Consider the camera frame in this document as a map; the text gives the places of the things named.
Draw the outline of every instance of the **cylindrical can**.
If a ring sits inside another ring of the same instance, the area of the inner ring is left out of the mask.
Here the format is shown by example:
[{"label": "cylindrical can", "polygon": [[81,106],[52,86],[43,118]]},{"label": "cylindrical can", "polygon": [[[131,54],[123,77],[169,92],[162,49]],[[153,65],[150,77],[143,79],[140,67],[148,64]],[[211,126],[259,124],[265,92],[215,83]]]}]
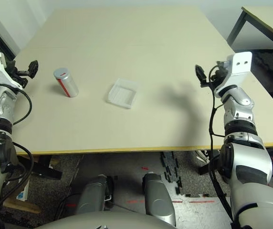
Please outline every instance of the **cylindrical can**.
[{"label": "cylindrical can", "polygon": [[68,97],[78,95],[78,88],[67,68],[56,69],[54,76]]}]

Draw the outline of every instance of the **table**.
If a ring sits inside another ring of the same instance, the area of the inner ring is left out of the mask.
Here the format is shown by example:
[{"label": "table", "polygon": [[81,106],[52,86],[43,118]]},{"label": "table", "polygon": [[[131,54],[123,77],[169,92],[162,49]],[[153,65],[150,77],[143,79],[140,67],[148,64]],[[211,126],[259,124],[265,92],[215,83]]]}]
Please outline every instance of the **table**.
[{"label": "table", "polygon": [[227,38],[228,44],[233,44],[246,21],[273,41],[273,7],[248,6],[241,9],[242,13]]},{"label": "table", "polygon": [[[207,149],[212,98],[195,64],[208,74],[233,53],[196,7],[55,11],[15,58],[18,69],[36,59],[39,70],[25,89],[33,111],[13,139],[38,155]],[[62,92],[59,67],[71,71],[77,97]],[[106,102],[117,78],[141,85],[131,110]],[[273,99],[251,73],[242,87],[255,101],[259,135],[273,146]],[[28,104],[22,96],[16,104],[18,119]],[[224,133],[223,114],[215,115],[216,133]],[[214,148],[222,142],[214,138]]]}]

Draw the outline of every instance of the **clear plastic container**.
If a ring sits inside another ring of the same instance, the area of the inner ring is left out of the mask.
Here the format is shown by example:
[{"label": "clear plastic container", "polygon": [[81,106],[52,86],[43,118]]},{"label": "clear plastic container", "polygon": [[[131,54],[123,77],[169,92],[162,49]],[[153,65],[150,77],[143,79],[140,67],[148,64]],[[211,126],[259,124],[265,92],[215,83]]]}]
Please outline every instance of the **clear plastic container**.
[{"label": "clear plastic container", "polygon": [[108,95],[108,101],[112,104],[131,109],[136,100],[139,84],[130,80],[118,79]]}]

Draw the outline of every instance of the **can lid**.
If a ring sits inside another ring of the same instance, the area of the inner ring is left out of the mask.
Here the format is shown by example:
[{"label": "can lid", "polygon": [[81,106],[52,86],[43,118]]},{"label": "can lid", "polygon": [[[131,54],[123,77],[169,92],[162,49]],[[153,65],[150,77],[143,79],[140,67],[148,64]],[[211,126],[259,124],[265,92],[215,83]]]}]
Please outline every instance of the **can lid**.
[{"label": "can lid", "polygon": [[67,68],[58,68],[54,71],[54,76],[56,79],[63,79],[67,77],[69,70]]}]

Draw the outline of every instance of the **yellow table edge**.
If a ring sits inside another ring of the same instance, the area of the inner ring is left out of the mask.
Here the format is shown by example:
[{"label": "yellow table edge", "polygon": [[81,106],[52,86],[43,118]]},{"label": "yellow table edge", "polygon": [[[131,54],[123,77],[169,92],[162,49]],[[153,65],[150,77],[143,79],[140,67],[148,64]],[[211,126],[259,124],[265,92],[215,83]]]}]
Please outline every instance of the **yellow table edge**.
[{"label": "yellow table edge", "polygon": [[[272,143],[265,143],[265,147],[273,147]],[[213,146],[214,149],[220,149],[221,146]],[[165,146],[165,147],[140,147],[140,148],[114,148],[114,149],[78,149],[78,150],[55,150],[55,151],[34,151],[33,155],[62,155],[62,154],[89,154],[89,153],[107,153],[107,152],[144,152],[144,151],[190,151],[190,150],[210,149],[210,146]],[[25,155],[25,152],[19,151],[18,155]]]},{"label": "yellow table edge", "polygon": [[258,17],[256,17],[253,13],[251,13],[249,10],[247,10],[245,7],[241,8],[244,12],[248,13],[251,17],[253,17],[254,19],[256,19],[260,24],[262,24],[263,26],[265,26],[267,29],[269,29],[271,32],[273,32],[273,28],[270,27],[269,25],[267,25],[265,22],[263,22],[261,19],[259,19]]}]

